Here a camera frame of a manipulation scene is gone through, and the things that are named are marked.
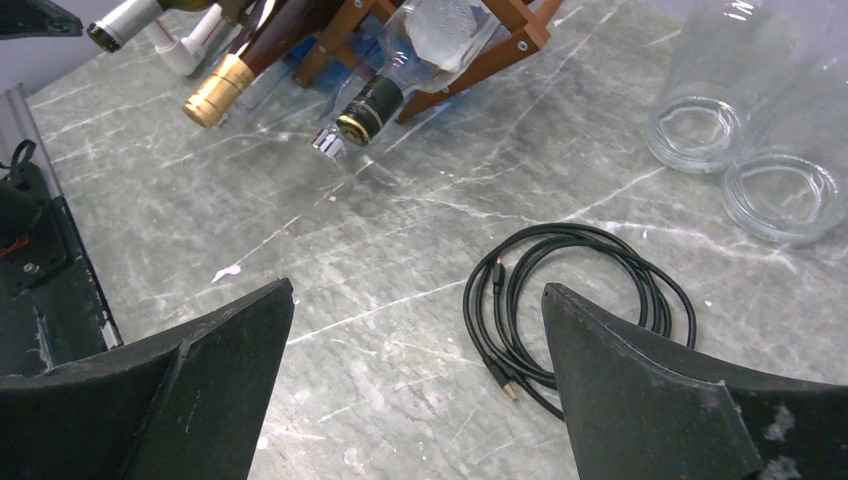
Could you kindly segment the olive green bottle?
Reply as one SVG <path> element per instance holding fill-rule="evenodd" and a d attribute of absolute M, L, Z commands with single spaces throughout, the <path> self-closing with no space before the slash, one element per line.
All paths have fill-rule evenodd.
<path fill-rule="evenodd" d="M 126 0 L 92 22 L 86 33 L 102 50 L 114 53 L 165 12 L 200 12 L 213 3 L 213 0 Z"/>

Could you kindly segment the clear glass bottle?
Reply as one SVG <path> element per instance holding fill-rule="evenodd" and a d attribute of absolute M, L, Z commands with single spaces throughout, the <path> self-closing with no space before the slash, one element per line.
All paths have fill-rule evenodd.
<path fill-rule="evenodd" d="M 774 243 L 814 242 L 846 218 L 846 48 L 804 62 L 755 114 L 722 194 L 739 227 Z"/>
<path fill-rule="evenodd" d="M 646 119 L 650 152 L 689 173 L 723 170 L 752 116 L 786 83 L 801 42 L 789 1 L 698 1 Z"/>

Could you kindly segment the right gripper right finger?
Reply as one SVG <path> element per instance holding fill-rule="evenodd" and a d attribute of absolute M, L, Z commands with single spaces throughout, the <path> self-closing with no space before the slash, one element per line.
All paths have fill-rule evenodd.
<path fill-rule="evenodd" d="M 735 365 L 558 283 L 541 307 L 583 479 L 843 479 L 847 390 Z"/>

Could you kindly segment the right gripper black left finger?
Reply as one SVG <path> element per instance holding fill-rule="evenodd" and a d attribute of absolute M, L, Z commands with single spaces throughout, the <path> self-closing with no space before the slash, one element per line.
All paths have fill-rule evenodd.
<path fill-rule="evenodd" d="M 5 479 L 244 479 L 294 314 L 286 278 L 199 318 L 1 381 Z"/>

